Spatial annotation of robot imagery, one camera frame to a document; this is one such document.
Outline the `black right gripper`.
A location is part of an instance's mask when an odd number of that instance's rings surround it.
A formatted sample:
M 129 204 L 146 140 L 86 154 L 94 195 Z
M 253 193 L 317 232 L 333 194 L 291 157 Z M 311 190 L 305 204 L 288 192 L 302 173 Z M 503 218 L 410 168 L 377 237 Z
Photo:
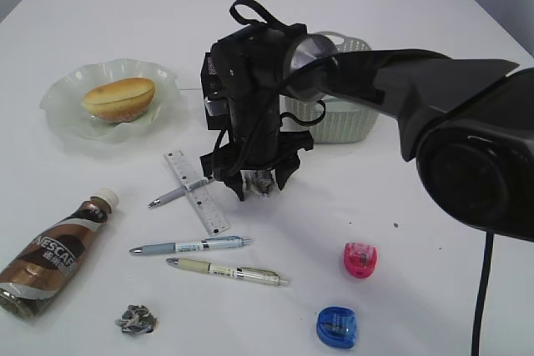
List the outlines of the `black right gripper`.
M 289 74 L 290 52 L 306 35 L 303 24 L 254 24 L 218 40 L 209 51 L 227 89 L 232 132 L 217 130 L 228 143 L 216 143 L 200 162 L 204 176 L 224 183 L 240 202 L 244 171 L 269 170 L 283 190 L 300 168 L 299 150 L 313 148 L 309 132 L 280 130 L 280 95 L 289 92 L 280 85 Z

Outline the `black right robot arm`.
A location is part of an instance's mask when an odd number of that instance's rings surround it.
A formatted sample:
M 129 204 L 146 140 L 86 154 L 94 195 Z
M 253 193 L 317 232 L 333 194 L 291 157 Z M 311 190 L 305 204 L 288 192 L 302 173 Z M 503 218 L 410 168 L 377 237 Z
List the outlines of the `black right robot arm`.
M 280 96 L 325 96 L 394 118 L 400 152 L 415 161 L 433 201 L 457 221 L 533 238 L 533 71 L 502 59 L 454 59 L 426 50 L 340 53 L 304 24 L 247 23 L 206 56 L 227 144 L 201 157 L 204 173 L 241 194 L 242 172 L 271 170 L 280 187 L 311 150 L 308 130 L 282 130 Z

